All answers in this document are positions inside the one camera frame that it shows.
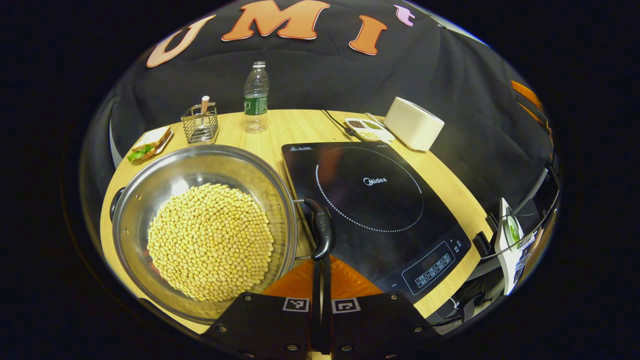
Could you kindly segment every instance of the black induction cooktop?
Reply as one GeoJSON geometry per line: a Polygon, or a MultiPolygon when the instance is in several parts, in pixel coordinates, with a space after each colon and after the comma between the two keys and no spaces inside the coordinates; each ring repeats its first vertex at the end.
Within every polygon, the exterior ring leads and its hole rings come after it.
{"type": "MultiPolygon", "coordinates": [[[[332,255],[382,291],[413,303],[451,272],[470,241],[447,206],[390,146],[375,142],[282,146],[298,199],[322,202],[332,216],[332,255]]],[[[311,214],[301,207],[310,223],[311,214]]]]}

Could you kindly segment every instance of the black wok handle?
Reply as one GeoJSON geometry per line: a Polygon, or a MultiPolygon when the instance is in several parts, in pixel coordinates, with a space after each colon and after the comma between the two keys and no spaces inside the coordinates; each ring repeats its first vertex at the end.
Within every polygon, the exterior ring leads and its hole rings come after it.
{"type": "Polygon", "coordinates": [[[335,229],[326,207],[310,197],[305,197],[305,204],[311,209],[311,223],[316,238],[316,249],[311,258],[320,260],[328,256],[335,246],[335,229]]]}
{"type": "Polygon", "coordinates": [[[116,211],[116,205],[118,205],[118,200],[120,200],[122,193],[124,193],[124,188],[118,190],[113,196],[113,200],[111,200],[111,207],[109,208],[109,219],[111,222],[113,222],[113,213],[116,211]]]}

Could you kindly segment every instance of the letter m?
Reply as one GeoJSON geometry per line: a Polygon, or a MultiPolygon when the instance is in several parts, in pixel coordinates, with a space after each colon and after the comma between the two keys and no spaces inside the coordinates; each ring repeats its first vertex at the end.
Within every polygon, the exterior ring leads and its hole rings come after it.
{"type": "Polygon", "coordinates": [[[222,36],[222,41],[240,40],[253,35],[250,29],[255,22],[260,35],[267,36],[287,21],[287,25],[278,31],[278,35],[284,38],[315,39],[314,31],[316,20],[320,12],[329,7],[322,1],[303,0],[290,7],[280,10],[274,0],[257,1],[244,5],[240,19],[231,29],[231,32],[222,36]]]}

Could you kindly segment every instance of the stainless steel wok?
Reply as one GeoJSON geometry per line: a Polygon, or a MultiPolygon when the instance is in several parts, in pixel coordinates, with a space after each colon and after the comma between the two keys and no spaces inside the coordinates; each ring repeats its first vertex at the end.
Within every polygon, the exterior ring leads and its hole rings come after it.
{"type": "Polygon", "coordinates": [[[274,250],[265,279],[251,292],[261,293],[293,266],[298,235],[294,202],[304,202],[314,214],[313,228],[320,245],[312,257],[319,259],[331,251],[333,227],[331,233],[325,231],[326,222],[330,223],[326,209],[312,199],[294,200],[282,178],[258,156],[224,145],[177,150],[148,164],[111,203],[113,241],[122,266],[142,292],[166,310],[209,324],[233,301],[199,301],[186,296],[154,270],[147,252],[147,230],[158,209],[171,196],[206,183],[227,184],[250,194],[269,218],[274,250]]]}

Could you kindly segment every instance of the white box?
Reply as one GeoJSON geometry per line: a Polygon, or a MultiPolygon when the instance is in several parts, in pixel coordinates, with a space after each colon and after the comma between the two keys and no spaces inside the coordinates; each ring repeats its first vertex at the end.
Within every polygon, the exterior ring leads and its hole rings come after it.
{"type": "Polygon", "coordinates": [[[420,106],[396,97],[384,125],[409,149],[428,151],[444,127],[444,121],[420,106]]]}

